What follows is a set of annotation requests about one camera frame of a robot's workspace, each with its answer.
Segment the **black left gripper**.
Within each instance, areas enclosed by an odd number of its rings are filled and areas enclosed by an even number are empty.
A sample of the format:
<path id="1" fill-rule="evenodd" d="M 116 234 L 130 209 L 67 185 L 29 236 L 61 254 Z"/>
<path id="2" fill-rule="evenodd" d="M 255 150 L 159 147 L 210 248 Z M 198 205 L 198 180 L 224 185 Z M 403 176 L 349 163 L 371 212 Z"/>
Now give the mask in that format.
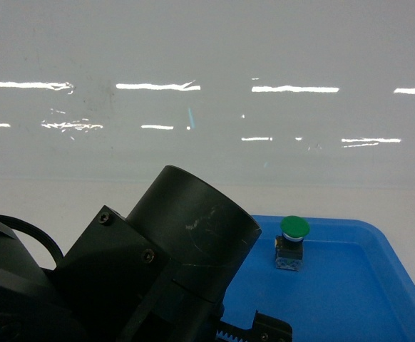
<path id="1" fill-rule="evenodd" d="M 224 194 L 166 166 L 127 217 L 103 207 L 52 280 L 94 341 L 214 341 L 260 233 Z"/>

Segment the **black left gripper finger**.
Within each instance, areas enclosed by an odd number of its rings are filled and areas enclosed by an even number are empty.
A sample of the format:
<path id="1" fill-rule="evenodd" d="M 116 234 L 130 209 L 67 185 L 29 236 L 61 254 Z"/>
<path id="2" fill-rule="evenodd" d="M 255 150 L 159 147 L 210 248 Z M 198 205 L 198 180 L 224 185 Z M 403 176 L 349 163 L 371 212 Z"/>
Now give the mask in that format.
<path id="1" fill-rule="evenodd" d="M 292 327 L 285 321 L 255 312 L 250 328 L 243 329 L 226 322 L 219 322 L 217 338 L 221 341 L 292 342 Z"/>

